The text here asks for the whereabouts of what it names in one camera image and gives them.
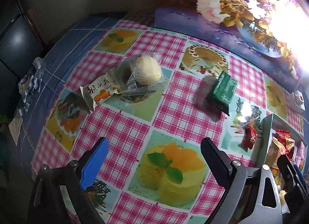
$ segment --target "blue gripper pad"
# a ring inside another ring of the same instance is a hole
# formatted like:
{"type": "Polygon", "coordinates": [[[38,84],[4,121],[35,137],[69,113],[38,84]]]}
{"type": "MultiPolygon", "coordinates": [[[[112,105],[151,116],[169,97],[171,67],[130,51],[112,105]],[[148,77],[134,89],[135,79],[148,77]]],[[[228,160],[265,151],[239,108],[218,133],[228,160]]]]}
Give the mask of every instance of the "blue gripper pad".
{"type": "Polygon", "coordinates": [[[109,152],[109,141],[103,138],[101,143],[95,149],[93,154],[88,159],[87,163],[81,170],[80,185],[83,190],[91,186],[95,181],[96,176],[109,152]]]}

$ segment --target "screw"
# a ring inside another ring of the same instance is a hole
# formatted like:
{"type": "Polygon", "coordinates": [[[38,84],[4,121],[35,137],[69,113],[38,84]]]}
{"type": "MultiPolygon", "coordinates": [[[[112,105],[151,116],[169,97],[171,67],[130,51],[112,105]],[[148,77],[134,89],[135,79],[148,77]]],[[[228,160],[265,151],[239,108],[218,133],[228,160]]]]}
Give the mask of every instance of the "screw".
{"type": "Polygon", "coordinates": [[[71,160],[70,162],[69,162],[69,165],[70,166],[76,166],[78,164],[78,161],[77,160],[71,160]]]}
{"type": "Polygon", "coordinates": [[[266,170],[266,171],[268,171],[268,170],[269,170],[269,166],[268,166],[268,165],[266,165],[266,164],[262,165],[262,168],[263,168],[264,170],[266,170]]]}
{"type": "Polygon", "coordinates": [[[234,166],[241,166],[241,162],[239,160],[233,160],[234,166]]]}
{"type": "Polygon", "coordinates": [[[44,169],[44,170],[47,170],[48,165],[46,165],[46,164],[42,164],[42,165],[41,165],[41,168],[42,168],[42,169],[44,169]]]}

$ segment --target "green packet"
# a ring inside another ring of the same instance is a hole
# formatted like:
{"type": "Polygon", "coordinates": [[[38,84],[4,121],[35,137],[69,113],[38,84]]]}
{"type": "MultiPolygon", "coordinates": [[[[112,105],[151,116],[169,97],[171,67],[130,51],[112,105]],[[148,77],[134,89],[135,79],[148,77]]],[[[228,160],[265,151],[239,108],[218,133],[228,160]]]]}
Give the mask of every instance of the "green packet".
{"type": "Polygon", "coordinates": [[[235,93],[237,80],[233,79],[226,72],[222,72],[216,83],[211,87],[207,99],[210,99],[216,107],[229,115],[229,104],[235,93]]]}

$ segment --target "mint leaf picture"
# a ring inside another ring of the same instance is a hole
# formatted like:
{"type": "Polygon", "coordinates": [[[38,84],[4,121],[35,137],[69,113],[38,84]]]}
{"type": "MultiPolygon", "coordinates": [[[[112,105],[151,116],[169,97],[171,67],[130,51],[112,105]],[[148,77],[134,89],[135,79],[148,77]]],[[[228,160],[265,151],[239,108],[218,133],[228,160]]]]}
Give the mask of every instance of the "mint leaf picture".
{"type": "Polygon", "coordinates": [[[176,184],[181,184],[183,180],[182,172],[178,168],[168,167],[166,170],[168,178],[176,184]]]}
{"type": "Polygon", "coordinates": [[[155,152],[152,154],[147,154],[147,156],[153,164],[157,165],[160,168],[165,169],[166,174],[171,181],[177,184],[182,183],[183,180],[182,172],[178,168],[169,166],[170,164],[173,163],[173,161],[168,160],[165,154],[155,152]]]}
{"type": "Polygon", "coordinates": [[[152,154],[147,154],[147,156],[152,163],[163,169],[167,168],[172,163],[172,161],[168,161],[165,154],[162,153],[155,152],[152,154]]]}
{"type": "Polygon", "coordinates": [[[279,102],[279,104],[281,104],[279,96],[277,94],[274,94],[274,95],[275,95],[276,100],[279,102]]]}
{"type": "Polygon", "coordinates": [[[110,38],[117,38],[118,34],[117,33],[112,33],[112,34],[109,34],[109,37],[110,38]]]}
{"type": "Polygon", "coordinates": [[[267,89],[271,92],[271,93],[275,93],[275,91],[273,90],[273,88],[271,86],[266,86],[267,89]]]}
{"type": "Polygon", "coordinates": [[[122,43],[123,42],[123,38],[122,37],[116,37],[115,40],[118,43],[122,43]]]}

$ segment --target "white bun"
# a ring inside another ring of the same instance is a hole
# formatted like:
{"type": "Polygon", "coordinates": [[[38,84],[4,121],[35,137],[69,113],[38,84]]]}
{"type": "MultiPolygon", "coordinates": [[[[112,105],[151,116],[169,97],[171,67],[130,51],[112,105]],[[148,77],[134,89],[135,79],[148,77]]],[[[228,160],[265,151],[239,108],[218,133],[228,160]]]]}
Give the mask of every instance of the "white bun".
{"type": "Polygon", "coordinates": [[[153,86],[162,77],[162,70],[151,55],[142,55],[135,62],[134,78],[141,85],[153,86]]]}

